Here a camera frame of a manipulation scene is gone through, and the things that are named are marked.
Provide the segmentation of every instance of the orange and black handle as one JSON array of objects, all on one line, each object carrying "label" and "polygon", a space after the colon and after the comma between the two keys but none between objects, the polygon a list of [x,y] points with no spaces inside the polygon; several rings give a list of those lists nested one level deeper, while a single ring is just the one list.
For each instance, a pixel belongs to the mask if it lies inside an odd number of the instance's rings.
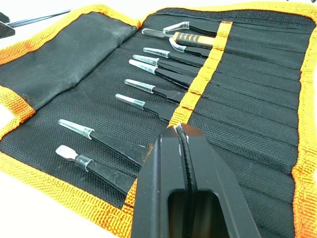
[{"label": "orange and black handle", "polygon": [[208,36],[199,36],[181,32],[175,32],[173,36],[173,40],[176,43],[179,43],[184,46],[194,46],[205,49],[212,49],[212,45],[214,42],[213,37]]}]

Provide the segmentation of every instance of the tool roll pouch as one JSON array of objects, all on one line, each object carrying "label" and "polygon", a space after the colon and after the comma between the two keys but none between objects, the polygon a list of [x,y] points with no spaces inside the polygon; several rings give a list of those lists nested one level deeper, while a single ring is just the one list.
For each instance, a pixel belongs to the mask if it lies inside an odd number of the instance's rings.
[{"label": "tool roll pouch", "polygon": [[[219,29],[180,105],[125,85],[129,78],[185,92],[128,63],[133,54],[153,57],[143,47],[174,51],[142,28],[182,21],[219,22]],[[316,21],[313,6],[286,2],[166,8],[144,22],[103,5],[71,11],[0,51],[0,169],[129,237],[137,183],[125,197],[55,153],[64,144],[137,177],[136,166],[57,123],[66,119],[151,150],[168,124],[116,100],[119,93],[173,107],[170,125],[187,123],[205,134],[234,171],[262,237],[316,237]]]}]

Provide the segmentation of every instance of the white table surface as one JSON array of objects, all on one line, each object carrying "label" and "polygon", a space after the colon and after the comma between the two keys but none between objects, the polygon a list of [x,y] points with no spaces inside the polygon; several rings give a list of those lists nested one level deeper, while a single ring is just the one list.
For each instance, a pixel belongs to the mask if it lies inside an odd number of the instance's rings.
[{"label": "white table surface", "polygon": [[[150,0],[2,0],[0,2],[0,11],[8,15],[11,22],[13,22],[66,9],[79,8],[84,5],[103,3],[130,17],[142,18],[155,9],[169,6],[209,6],[241,2],[248,1],[158,0],[151,2]],[[311,3],[310,0],[293,2]],[[0,49],[18,41],[28,39],[63,17],[64,15],[16,28],[15,36],[0,39]],[[5,121],[0,118],[0,126],[4,123]],[[63,207],[49,196],[0,171],[0,237],[16,238],[28,236],[33,238],[114,237],[111,233],[93,224],[89,220]]]}]

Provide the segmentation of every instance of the black mesh fabric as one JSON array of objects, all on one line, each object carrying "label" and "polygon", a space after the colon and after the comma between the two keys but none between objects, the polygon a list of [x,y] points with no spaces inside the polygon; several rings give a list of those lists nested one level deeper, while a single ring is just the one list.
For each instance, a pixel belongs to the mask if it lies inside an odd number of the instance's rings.
[{"label": "black mesh fabric", "polygon": [[[148,17],[143,27],[160,30],[182,21],[207,23],[211,20],[234,21],[227,42],[228,49],[234,46],[242,52],[249,51],[236,54],[226,49],[189,124],[203,131],[234,171],[262,237],[294,237],[294,181],[291,170],[298,153],[299,68],[315,24],[301,16],[268,11],[215,13],[164,9]],[[99,28],[100,25],[105,27],[101,23],[93,27]],[[59,35],[68,30],[69,27],[64,28],[46,45],[57,44]],[[95,35],[85,43],[94,41],[104,42]],[[68,44],[64,53],[73,50],[71,42],[64,43]],[[164,89],[184,91],[163,78],[128,64],[133,54],[153,57],[143,53],[142,47],[173,51],[166,39],[145,36],[140,30],[137,31],[113,52],[109,51],[86,76],[82,75],[78,84],[71,85],[67,91],[60,90],[51,101],[45,99],[32,118],[2,139],[0,150],[121,207],[123,195],[73,163],[63,160],[54,151],[64,144],[97,163],[131,176],[136,176],[138,169],[96,142],[59,126],[57,121],[70,120],[144,146],[154,143],[167,123],[151,113],[116,100],[114,95],[120,93],[158,106],[176,108],[176,104],[127,86],[123,80],[130,78]],[[274,54],[265,54],[265,48]],[[48,47],[42,47],[31,53],[32,58],[27,57],[30,53],[22,57],[26,64],[21,63],[19,67],[25,71],[25,77],[28,77],[30,70],[33,77],[46,79],[44,72],[28,69],[27,65],[28,61],[40,55],[53,54],[48,50]],[[60,57],[62,55],[55,55],[52,67],[65,67],[58,63]],[[77,57],[89,63],[93,56],[88,58],[83,54]],[[8,63],[6,67],[11,65],[14,68],[15,62]],[[60,73],[67,78],[74,72],[61,70]]]}]

